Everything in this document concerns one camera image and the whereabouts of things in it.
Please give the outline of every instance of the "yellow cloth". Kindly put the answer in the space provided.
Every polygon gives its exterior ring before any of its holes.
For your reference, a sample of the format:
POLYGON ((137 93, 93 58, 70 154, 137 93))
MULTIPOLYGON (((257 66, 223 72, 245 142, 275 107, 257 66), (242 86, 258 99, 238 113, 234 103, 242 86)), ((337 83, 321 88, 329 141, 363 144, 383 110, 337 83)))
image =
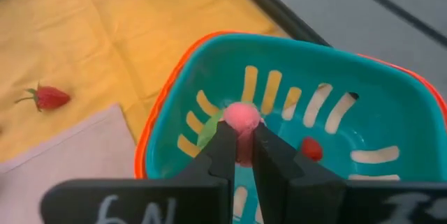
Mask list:
POLYGON ((0 0, 0 162, 119 102, 137 140, 185 49, 219 30, 279 35, 250 0, 0 0), (37 83, 73 100, 14 100, 37 83))

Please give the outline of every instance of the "teal basket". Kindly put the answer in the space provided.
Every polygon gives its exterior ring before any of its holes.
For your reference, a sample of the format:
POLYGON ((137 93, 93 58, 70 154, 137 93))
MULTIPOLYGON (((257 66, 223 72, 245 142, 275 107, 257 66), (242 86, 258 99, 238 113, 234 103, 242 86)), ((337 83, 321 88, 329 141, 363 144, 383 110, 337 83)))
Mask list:
MULTIPOLYGON (((147 176, 179 173, 210 119, 241 100, 293 147, 318 140, 320 163, 343 178, 447 178, 443 114, 417 79, 330 47, 238 33, 204 42, 185 63, 149 137, 147 176)), ((262 223, 251 168, 236 165, 235 192, 233 222, 262 223)))

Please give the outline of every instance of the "gray table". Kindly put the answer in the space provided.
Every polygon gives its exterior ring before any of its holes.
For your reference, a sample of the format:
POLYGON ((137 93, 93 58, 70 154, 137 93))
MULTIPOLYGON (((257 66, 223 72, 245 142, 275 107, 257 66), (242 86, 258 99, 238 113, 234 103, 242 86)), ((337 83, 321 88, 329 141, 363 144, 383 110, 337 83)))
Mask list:
POLYGON ((333 47, 414 70, 447 97, 447 1, 389 0, 441 40, 377 0, 280 0, 333 47))

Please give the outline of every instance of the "pink pom pom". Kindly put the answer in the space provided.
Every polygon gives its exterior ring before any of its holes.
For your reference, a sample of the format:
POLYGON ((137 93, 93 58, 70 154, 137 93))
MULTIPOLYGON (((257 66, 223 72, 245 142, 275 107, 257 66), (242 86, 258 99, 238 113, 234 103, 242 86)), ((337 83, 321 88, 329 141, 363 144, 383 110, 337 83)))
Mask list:
POLYGON ((248 103, 233 103, 223 112, 223 120, 236 130, 236 162, 243 167, 251 167, 254 134, 253 130, 262 121, 258 110, 248 103))

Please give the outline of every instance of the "red strawberry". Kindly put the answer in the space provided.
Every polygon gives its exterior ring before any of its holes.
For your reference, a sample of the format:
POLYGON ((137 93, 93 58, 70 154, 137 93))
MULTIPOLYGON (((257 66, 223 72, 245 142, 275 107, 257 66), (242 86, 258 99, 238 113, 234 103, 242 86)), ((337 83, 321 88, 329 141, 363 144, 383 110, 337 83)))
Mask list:
POLYGON ((305 137, 301 143, 301 152, 304 156, 317 162, 323 158, 323 148, 311 137, 305 137))
POLYGON ((38 111, 57 109, 62 105, 65 105, 70 100, 70 96, 68 94, 54 87, 41 86, 37 84, 37 90, 27 89, 26 91, 33 94, 33 96, 21 98, 15 102, 18 103, 22 100, 34 99, 38 111))

